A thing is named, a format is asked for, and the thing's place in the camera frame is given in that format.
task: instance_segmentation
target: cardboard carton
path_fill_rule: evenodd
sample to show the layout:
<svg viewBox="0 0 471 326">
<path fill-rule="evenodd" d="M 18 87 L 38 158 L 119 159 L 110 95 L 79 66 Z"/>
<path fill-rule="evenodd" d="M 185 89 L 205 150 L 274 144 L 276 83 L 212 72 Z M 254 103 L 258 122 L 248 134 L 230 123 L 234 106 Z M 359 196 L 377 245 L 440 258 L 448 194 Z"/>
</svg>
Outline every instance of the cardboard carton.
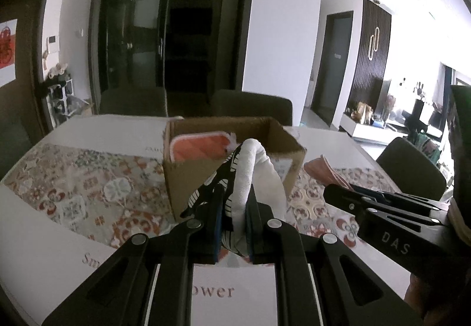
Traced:
<svg viewBox="0 0 471 326">
<path fill-rule="evenodd" d="M 188 198 L 224 162 L 220 160 L 170 160 L 170 142 L 182 134 L 225 131 L 235 133 L 237 143 L 256 139 L 265 148 L 279 173 L 286 195 L 293 189 L 306 150 L 270 117 L 206 117 L 170 121 L 163 139 L 163 170 L 175 219 L 187 207 Z"/>
</svg>

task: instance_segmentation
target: slatted wood panel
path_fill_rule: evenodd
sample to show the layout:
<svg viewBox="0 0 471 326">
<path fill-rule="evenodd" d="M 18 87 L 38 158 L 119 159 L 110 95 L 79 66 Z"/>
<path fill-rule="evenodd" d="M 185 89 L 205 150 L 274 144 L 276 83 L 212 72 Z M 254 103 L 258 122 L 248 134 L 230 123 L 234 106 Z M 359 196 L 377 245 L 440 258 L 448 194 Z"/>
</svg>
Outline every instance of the slatted wood panel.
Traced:
<svg viewBox="0 0 471 326">
<path fill-rule="evenodd" d="M 380 29 L 378 50 L 373 60 L 368 59 L 370 37 L 376 27 Z M 376 109 L 386 68 L 391 35 L 391 15 L 369 0 L 363 0 L 363 19 L 360 34 L 360 47 L 356 59 L 349 108 L 356 108 L 359 102 L 366 103 Z"/>
</svg>

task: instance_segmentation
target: floral tile pattern table runner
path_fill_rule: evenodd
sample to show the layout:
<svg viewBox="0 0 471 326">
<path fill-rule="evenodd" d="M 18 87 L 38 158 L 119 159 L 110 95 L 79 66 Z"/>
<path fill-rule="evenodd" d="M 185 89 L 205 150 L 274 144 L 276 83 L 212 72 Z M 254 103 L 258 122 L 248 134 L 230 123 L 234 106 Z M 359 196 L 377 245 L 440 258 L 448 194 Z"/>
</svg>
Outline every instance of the floral tile pattern table runner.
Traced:
<svg viewBox="0 0 471 326">
<path fill-rule="evenodd" d="M 372 169 L 336 172 L 349 183 L 393 192 Z M 135 233 L 154 237 L 176 224 L 157 159 L 40 143 L 4 184 L 52 221 L 114 248 Z M 314 237 L 334 233 L 355 248 L 361 242 L 355 218 L 326 204 L 323 191 L 323 185 L 301 169 L 288 197 L 287 222 Z"/>
</svg>

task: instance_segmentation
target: gray chair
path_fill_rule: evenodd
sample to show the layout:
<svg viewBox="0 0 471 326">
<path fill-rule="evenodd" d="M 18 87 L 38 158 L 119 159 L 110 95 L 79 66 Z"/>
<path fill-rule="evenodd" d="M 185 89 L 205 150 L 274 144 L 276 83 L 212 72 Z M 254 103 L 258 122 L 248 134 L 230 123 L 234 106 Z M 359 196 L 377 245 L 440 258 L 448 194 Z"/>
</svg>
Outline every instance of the gray chair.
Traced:
<svg viewBox="0 0 471 326">
<path fill-rule="evenodd" d="M 0 180 L 28 152 L 32 143 L 18 122 L 0 124 Z"/>
<path fill-rule="evenodd" d="M 414 145 L 394 139 L 376 160 L 403 193 L 440 201 L 447 181 Z"/>
<path fill-rule="evenodd" d="M 164 87 L 107 89 L 101 94 L 99 112 L 100 114 L 167 117 L 167 93 Z"/>
<path fill-rule="evenodd" d="M 293 125 L 293 104 L 279 96 L 220 89 L 211 99 L 215 117 L 272 117 L 282 125 Z"/>
</svg>

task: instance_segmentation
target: dining table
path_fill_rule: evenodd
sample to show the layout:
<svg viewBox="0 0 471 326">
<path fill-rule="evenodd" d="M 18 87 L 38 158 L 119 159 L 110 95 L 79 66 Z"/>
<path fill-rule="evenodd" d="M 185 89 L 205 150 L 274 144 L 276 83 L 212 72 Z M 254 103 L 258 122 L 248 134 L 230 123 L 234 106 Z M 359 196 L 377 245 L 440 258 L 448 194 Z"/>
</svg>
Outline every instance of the dining table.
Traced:
<svg viewBox="0 0 471 326">
<path fill-rule="evenodd" d="M 29 325 L 40 325 L 132 234 L 144 232 L 154 237 L 168 233 L 176 224 L 174 216 L 178 214 L 171 210 L 162 169 L 163 132 L 168 120 L 175 119 L 121 115 L 72 118 L 28 151 L 0 182 L 0 284 Z M 285 130 L 305 147 L 305 162 L 324 155 L 348 182 L 400 192 L 347 133 L 303 126 Z M 301 169 L 287 198 L 286 221 L 313 237 L 336 234 L 403 298 L 410 273 L 359 239 L 355 218 L 326 204 L 322 191 L 319 182 Z M 209 286 L 225 297 L 210 296 L 211 290 L 207 296 L 204 284 L 195 284 L 193 300 L 208 302 L 211 297 L 211 301 L 222 303 L 229 299 L 236 292 L 224 281 L 229 276 L 242 286 L 266 279 L 266 284 L 253 290 L 271 292 L 270 300 L 258 300 L 262 292 L 252 298 L 258 301 L 255 312 L 269 313 L 276 306 L 274 283 L 268 283 L 273 271 L 237 269 L 234 266 L 250 264 L 227 254 L 213 270 L 202 268 L 204 277 L 200 278 L 203 282 L 214 274 L 218 283 Z M 225 286 L 227 290 L 218 291 Z M 192 324 L 204 324 L 203 316 L 198 319 Z"/>
</svg>

